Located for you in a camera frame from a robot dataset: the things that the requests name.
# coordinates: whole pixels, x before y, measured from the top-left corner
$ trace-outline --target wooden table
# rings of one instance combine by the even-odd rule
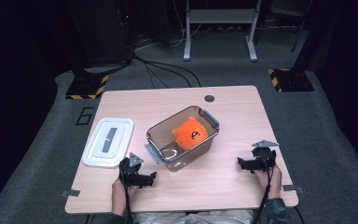
[[[206,95],[212,95],[214,101],[206,102]],[[153,125],[190,105],[210,112],[220,123],[220,133],[206,154],[173,173],[164,164],[152,160],[145,149],[145,135]],[[107,91],[96,112],[89,140],[98,121],[105,117],[133,119],[134,130],[127,156],[133,152],[144,160],[140,175],[157,171],[154,185],[138,190],[131,203],[133,212],[245,209],[260,205],[264,190],[258,186],[256,176],[241,170],[237,162],[238,157],[254,159],[253,143],[263,139],[276,142],[256,87]],[[291,185],[280,149],[271,149],[277,153],[282,183]],[[118,168],[89,167],[81,161],[72,186],[80,193],[77,197],[68,197],[66,212],[110,212],[111,185],[117,177]],[[295,191],[283,191],[282,197],[289,207],[298,203]]]

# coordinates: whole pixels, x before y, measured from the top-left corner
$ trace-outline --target person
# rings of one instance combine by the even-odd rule
[[[291,223],[291,218],[287,208],[281,198],[282,172],[278,165],[269,172],[272,175],[270,180],[270,189],[266,200],[268,224],[286,224]],[[261,189],[265,189],[268,184],[268,173],[255,170],[258,183]],[[131,186],[128,188],[130,201],[133,200],[135,192],[139,187]],[[107,223],[124,224],[124,214],[126,211],[126,197],[123,183],[117,179],[112,184],[112,211]],[[227,210],[199,212],[197,214],[186,213],[147,213],[135,214],[134,223],[251,223],[253,219],[253,210]]]

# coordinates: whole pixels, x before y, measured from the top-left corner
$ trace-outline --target hand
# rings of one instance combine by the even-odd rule
[[[267,172],[260,170],[255,170],[257,175],[258,183],[261,189],[265,189],[269,180],[267,179]],[[269,175],[272,175],[270,182],[270,189],[268,193],[268,198],[281,198],[281,187],[282,187],[282,172],[278,165],[275,165],[270,171]]]
[[[131,186],[128,188],[130,200],[134,197],[134,194],[139,186]],[[123,216],[126,210],[126,192],[124,190],[123,182],[118,178],[112,184],[112,213]]]

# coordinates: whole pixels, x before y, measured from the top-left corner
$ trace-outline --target forearm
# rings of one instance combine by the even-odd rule
[[[291,223],[289,213],[282,198],[272,198],[266,201],[268,224]]]

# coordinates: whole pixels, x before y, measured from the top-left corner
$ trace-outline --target white lid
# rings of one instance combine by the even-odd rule
[[[118,166],[126,155],[132,131],[132,119],[101,119],[83,152],[82,161],[89,166]]]

